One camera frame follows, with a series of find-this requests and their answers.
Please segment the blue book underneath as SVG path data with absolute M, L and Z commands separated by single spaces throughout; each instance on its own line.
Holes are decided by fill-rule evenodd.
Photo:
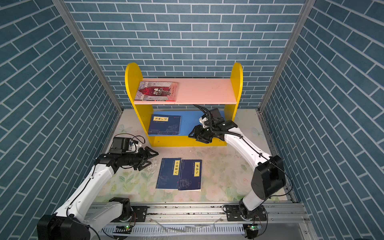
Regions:
M 179 191 L 201 191 L 202 160 L 182 160 Z

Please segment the illustrated red grey book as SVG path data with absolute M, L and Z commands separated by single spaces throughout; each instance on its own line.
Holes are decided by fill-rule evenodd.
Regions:
M 135 101 L 172 101 L 177 98 L 178 83 L 141 81 L 135 96 Z

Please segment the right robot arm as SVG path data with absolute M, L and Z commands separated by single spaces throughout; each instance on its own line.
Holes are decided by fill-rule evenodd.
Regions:
M 225 120 L 215 108 L 208 110 L 194 105 L 203 112 L 189 134 L 189 138 L 203 144 L 210 144 L 214 138 L 232 146 L 253 169 L 252 190 L 240 200 L 241 216 L 249 220 L 256 216 L 261 205 L 278 190 L 286 185 L 286 173 L 283 160 L 279 156 L 271 156 L 253 144 L 232 120 Z

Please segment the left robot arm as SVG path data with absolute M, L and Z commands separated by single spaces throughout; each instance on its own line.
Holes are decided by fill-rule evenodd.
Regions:
M 99 237 L 99 231 L 116 220 L 127 223 L 130 232 L 137 214 L 130 199 L 113 197 L 100 210 L 87 217 L 93 201 L 118 169 L 142 171 L 151 165 L 150 159 L 158 152 L 142 147 L 141 141 L 115 137 L 108 153 L 99 155 L 90 173 L 79 188 L 53 214 L 43 215 L 37 224 L 40 240 L 90 240 Z

